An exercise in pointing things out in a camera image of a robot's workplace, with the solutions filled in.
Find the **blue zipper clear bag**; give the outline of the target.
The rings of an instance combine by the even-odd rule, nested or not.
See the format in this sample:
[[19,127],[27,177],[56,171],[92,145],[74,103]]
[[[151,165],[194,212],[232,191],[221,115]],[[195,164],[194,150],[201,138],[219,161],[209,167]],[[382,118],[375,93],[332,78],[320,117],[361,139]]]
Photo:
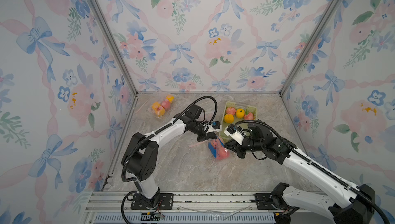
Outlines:
[[216,160],[226,159],[230,155],[230,152],[224,147],[224,144],[219,137],[209,140],[208,148]]

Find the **pink zipper clear bag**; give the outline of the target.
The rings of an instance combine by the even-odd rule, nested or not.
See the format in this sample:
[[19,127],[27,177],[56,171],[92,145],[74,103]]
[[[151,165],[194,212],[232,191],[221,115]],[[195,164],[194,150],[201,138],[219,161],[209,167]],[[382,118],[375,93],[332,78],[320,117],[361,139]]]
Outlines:
[[143,118],[155,117],[161,119],[163,116],[166,115],[166,113],[168,113],[171,110],[173,103],[176,100],[176,95],[170,94],[174,96],[174,101],[171,104],[171,108],[168,111],[166,111],[166,113],[162,117],[157,117],[155,114],[155,109],[161,106],[160,105],[161,102],[166,100],[167,95],[169,95],[169,93],[159,93],[159,94],[150,95],[145,101],[143,101],[141,106],[137,109],[136,114],[140,115]]
[[[208,111],[205,113],[205,121],[209,121],[212,117],[214,117],[214,112],[212,111]],[[193,148],[193,147],[197,147],[201,144],[204,144],[205,142],[211,142],[211,140],[216,140],[218,139],[217,135],[198,135],[197,137],[197,142],[195,142],[194,144],[189,145],[189,148]]]

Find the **green plastic basket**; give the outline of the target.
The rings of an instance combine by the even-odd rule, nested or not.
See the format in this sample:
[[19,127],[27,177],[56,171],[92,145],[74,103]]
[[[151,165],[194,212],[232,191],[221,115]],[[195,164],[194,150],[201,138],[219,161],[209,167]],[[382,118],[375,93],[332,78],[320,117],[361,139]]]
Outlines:
[[[227,136],[227,135],[224,133],[225,128],[229,125],[229,124],[227,124],[227,123],[224,122],[224,116],[226,115],[225,110],[226,110],[226,108],[228,108],[228,107],[234,107],[236,110],[238,110],[238,109],[243,109],[243,110],[245,110],[245,114],[248,114],[249,112],[251,112],[251,113],[254,114],[254,119],[255,119],[255,120],[258,119],[258,117],[257,117],[257,116],[258,116],[258,108],[257,108],[257,107],[251,106],[251,105],[242,104],[242,103],[238,103],[238,102],[227,101],[226,104],[225,104],[224,111],[223,111],[223,117],[222,117],[222,130],[221,130],[220,133],[219,133],[220,138],[221,138],[222,141],[225,142],[225,143],[228,142],[228,141],[231,139],[231,137]],[[237,122],[244,120],[244,118],[243,118],[243,119],[238,119],[238,118],[236,117],[236,115],[234,115],[234,117],[235,117],[235,120],[234,120],[234,122],[233,122],[232,124],[236,124]]]

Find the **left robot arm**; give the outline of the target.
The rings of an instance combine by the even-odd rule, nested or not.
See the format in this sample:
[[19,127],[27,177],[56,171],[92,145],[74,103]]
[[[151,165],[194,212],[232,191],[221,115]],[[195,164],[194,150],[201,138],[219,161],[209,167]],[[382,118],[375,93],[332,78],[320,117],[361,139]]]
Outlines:
[[201,114],[204,115],[205,111],[193,104],[161,128],[146,134],[137,132],[132,136],[122,157],[121,179],[136,186],[137,192],[132,199],[133,209],[154,209],[159,206],[160,188],[152,174],[159,150],[165,144],[188,131],[197,135],[198,142],[217,138],[216,133],[221,130],[221,123],[213,119],[200,121]]

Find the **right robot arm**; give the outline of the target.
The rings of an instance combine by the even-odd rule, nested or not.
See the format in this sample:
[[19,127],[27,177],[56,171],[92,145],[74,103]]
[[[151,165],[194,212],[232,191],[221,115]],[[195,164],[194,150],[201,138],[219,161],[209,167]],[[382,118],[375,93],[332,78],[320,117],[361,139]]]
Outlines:
[[356,184],[332,173],[315,162],[295,144],[283,138],[276,130],[262,121],[246,120],[229,124],[224,132],[231,138],[225,148],[239,158],[246,153],[262,152],[264,159],[271,159],[286,166],[309,180],[324,194],[299,190],[288,183],[279,183],[271,192],[268,201],[262,203],[276,209],[305,209],[332,219],[337,224],[368,224],[380,208],[375,204],[374,190]]

